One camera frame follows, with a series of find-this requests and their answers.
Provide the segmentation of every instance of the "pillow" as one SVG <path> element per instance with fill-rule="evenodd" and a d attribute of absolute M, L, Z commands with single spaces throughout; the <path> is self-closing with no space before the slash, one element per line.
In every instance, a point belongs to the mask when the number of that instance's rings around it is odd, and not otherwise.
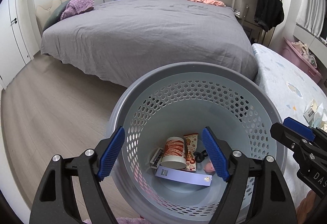
<path fill-rule="evenodd" d="M 52 25 L 56 24 L 59 21 L 60 16 L 65 11 L 66 6 L 68 5 L 69 1 L 71 1 L 71 0 L 67 0 L 67 1 L 63 2 L 60 6 L 58 6 L 55 9 L 55 11 L 51 14 L 51 16 L 46 21 L 43 31 L 45 31 L 47 28 L 51 27 Z"/>
<path fill-rule="evenodd" d="M 189 1 L 205 3 L 205 4 L 215 5 L 215 6 L 219 6 L 219 7 L 226 6 L 222 1 L 218 1 L 218 0 L 189 0 Z"/>

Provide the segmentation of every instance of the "door handle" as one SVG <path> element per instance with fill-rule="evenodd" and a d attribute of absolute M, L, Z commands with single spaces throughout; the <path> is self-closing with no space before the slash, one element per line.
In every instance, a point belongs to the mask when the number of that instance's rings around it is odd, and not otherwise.
<path fill-rule="evenodd" d="M 12 24 L 13 22 L 15 22 L 15 24 L 17 23 L 17 18 L 16 17 L 10 23 Z"/>

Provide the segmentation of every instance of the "wooden floor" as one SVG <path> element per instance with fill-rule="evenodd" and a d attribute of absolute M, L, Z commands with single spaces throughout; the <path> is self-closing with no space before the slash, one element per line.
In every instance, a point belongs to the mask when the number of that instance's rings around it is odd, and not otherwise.
<path fill-rule="evenodd" d="M 55 154 L 64 158 L 94 148 L 124 87 L 84 74 L 50 56 L 36 55 L 2 94 L 4 142 L 16 183 L 31 207 Z M 82 219 L 88 218 L 74 179 Z M 138 217 L 111 177 L 101 187 L 116 217 Z"/>

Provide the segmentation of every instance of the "gray laundry basket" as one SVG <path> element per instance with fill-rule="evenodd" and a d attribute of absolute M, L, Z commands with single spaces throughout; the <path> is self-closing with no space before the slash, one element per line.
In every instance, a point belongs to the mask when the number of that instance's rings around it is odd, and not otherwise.
<path fill-rule="evenodd" d="M 269 98 L 252 81 L 225 67 L 183 62 L 155 69 L 122 95 L 107 126 L 107 136 L 123 126 L 126 141 L 113 170 L 115 184 L 141 216 L 152 224 L 208 223 L 226 183 L 216 174 L 210 187 L 178 183 L 154 176 L 149 160 L 171 136 L 199 133 L 210 126 L 219 139 L 248 157 L 276 158 L 285 170 L 287 150 L 270 136 L 281 122 Z M 205 174 L 197 164 L 197 173 Z M 246 187 L 238 221 L 244 220 L 254 179 Z"/>

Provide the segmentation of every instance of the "barcode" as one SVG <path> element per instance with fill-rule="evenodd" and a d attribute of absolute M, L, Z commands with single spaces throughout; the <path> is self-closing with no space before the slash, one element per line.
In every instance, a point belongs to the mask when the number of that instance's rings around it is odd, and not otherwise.
<path fill-rule="evenodd" d="M 162 171 L 161 171 L 161 175 L 163 175 L 163 176 L 167 176 L 167 174 L 168 174 L 168 171 L 167 171 L 167 170 L 162 170 Z"/>
<path fill-rule="evenodd" d="M 311 110 L 311 112 L 308 113 L 308 116 L 310 117 L 311 115 L 313 115 L 315 112 L 313 110 Z"/>

